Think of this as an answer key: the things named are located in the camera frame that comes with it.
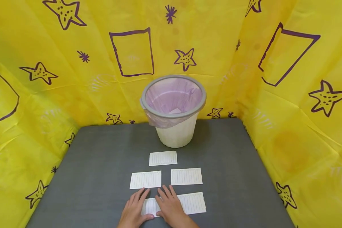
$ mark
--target gray rim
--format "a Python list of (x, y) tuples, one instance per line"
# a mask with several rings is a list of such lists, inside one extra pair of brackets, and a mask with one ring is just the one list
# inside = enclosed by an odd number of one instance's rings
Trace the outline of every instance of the gray rim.
[[(180, 113), (180, 114), (164, 114), (164, 113), (157, 112), (156, 110), (151, 108), (146, 102), (146, 93), (147, 93), (148, 89), (152, 85), (154, 85), (156, 82), (162, 81), (164, 79), (171, 79), (171, 78), (186, 79), (186, 80), (189, 80), (189, 81), (192, 81), (193, 83), (195, 83), (200, 88), (201, 93), (202, 93), (201, 102), (192, 110), (190, 110), (188, 112)], [(164, 117), (164, 118), (182, 118), (182, 117), (186, 117), (188, 115), (194, 114), (194, 113), (200, 111), (200, 109), (205, 105), (205, 101), (206, 101), (206, 92), (205, 92), (204, 86), (202, 84), (200, 84), (200, 82), (198, 82), (197, 80), (195, 80), (191, 77), (185, 77), (182, 75), (167, 75), (167, 76), (163, 76), (163, 77), (160, 77), (158, 79), (153, 80), (152, 82), (150, 82), (146, 86), (146, 88), (144, 89), (144, 91), (142, 93), (142, 97), (141, 97), (141, 105), (144, 109), (146, 109), (147, 111), (149, 111), (153, 115)]]

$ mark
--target white trash can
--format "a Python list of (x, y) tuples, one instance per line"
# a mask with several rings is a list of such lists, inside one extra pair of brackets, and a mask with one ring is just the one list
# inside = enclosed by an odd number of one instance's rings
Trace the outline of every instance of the white trash can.
[(195, 123), (205, 101), (205, 89), (197, 80), (168, 75), (148, 84), (140, 102), (161, 142), (179, 148), (193, 138)]

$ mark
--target table surface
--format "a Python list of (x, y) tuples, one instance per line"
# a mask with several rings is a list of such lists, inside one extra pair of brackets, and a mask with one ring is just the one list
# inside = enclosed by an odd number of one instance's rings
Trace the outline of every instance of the table surface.
[[(176, 149), (178, 164), (149, 166), (149, 153), (174, 150), (144, 124), (89, 126), (78, 132), (27, 228), (115, 228), (130, 195), (135, 172), (201, 168), (202, 185), (180, 185), (177, 194), (203, 192), (206, 213), (190, 217), (218, 228), (294, 228), (242, 122), (198, 120), (192, 141)], [(157, 189), (152, 188), (148, 198)], [(162, 218), (142, 227), (169, 227)]]

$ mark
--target lined paper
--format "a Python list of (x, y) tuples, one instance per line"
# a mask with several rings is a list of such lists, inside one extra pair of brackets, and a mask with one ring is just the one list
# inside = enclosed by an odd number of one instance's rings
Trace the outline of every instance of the lined paper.
[(185, 214), (205, 213), (206, 206), (203, 192), (177, 195)]
[(161, 209), (156, 202), (156, 198), (149, 198), (144, 200), (141, 215), (153, 214), (153, 216), (158, 217), (156, 215), (157, 211), (161, 211)]
[(161, 187), (161, 170), (132, 173), (129, 189), (141, 189), (143, 187)]
[(161, 166), (171, 164), (177, 164), (177, 153), (175, 150), (149, 154), (149, 166)]
[(171, 185), (201, 185), (203, 177), (200, 168), (171, 170)]
[[(181, 202), (181, 206), (185, 214), (198, 214), (206, 212), (204, 195), (202, 192), (177, 195), (177, 197)], [(158, 217), (156, 213), (160, 210), (161, 209), (158, 206), (155, 198), (145, 199), (141, 215), (153, 214), (153, 216)]]

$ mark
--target hand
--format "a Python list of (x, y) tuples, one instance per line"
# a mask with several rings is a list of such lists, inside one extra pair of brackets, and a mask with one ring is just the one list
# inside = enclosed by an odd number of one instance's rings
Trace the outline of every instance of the hand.
[(117, 228), (139, 228), (145, 221), (154, 219), (152, 214), (141, 216), (142, 206), (149, 189), (142, 194), (143, 191), (144, 188), (130, 196), (130, 199), (125, 204)]
[(166, 186), (163, 185), (162, 187), (165, 193), (162, 192), (160, 188), (157, 190), (161, 195), (161, 198), (156, 195), (156, 201), (160, 206), (161, 211), (158, 211), (156, 215), (161, 216), (166, 223), (173, 228), (199, 228), (199, 226), (185, 214), (174, 188), (169, 185), (169, 191)]

